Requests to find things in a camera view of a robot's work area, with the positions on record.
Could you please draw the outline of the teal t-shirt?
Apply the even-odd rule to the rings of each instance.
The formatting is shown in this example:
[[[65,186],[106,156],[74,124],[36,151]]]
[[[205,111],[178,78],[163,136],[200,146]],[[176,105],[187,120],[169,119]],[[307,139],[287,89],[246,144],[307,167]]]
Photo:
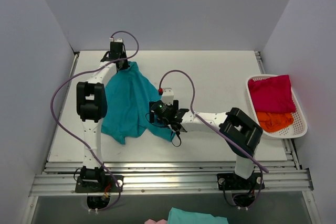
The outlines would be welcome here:
[[[155,86],[140,72],[136,62],[120,70],[105,87],[107,115],[103,118],[101,132],[124,145],[127,137],[138,138],[146,130],[166,141],[175,134],[170,128],[149,122],[149,103],[161,99]]]

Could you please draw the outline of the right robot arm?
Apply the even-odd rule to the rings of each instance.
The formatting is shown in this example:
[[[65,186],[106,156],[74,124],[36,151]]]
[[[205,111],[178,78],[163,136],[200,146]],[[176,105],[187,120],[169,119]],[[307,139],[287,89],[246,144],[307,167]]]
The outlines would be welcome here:
[[[149,103],[149,122],[169,128],[177,137],[188,132],[218,134],[236,154],[233,182],[238,188],[244,189],[251,184],[256,166],[260,171],[268,172],[255,159],[263,129],[239,108],[223,113],[203,113],[180,109],[177,100],[172,104],[158,100]]]

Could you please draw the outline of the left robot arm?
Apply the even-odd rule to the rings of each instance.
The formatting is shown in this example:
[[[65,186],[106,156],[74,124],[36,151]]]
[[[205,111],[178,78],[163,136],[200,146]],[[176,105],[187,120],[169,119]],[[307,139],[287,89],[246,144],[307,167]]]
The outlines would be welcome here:
[[[123,67],[128,66],[123,39],[111,39],[110,51],[100,61],[99,70],[76,86],[76,110],[83,126],[84,160],[80,178],[94,192],[105,188],[102,167],[101,124],[107,115],[106,83]]]

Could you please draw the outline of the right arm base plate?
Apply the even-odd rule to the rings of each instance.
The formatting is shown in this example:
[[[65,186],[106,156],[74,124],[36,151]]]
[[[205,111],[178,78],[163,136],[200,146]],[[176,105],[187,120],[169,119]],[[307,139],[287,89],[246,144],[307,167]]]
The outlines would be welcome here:
[[[219,190],[257,190],[265,188],[264,183],[260,183],[261,173],[252,173],[248,179],[243,179],[234,173],[219,173],[216,175]]]

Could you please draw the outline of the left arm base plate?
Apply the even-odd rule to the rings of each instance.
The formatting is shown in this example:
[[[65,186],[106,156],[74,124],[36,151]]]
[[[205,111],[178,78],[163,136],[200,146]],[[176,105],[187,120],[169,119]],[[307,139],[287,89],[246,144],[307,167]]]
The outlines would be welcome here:
[[[103,182],[98,182],[96,179],[82,179],[80,176],[76,178],[76,193],[118,193],[123,190],[123,179],[121,175],[117,175],[116,179],[119,183],[119,187],[115,180],[110,175],[106,175]]]

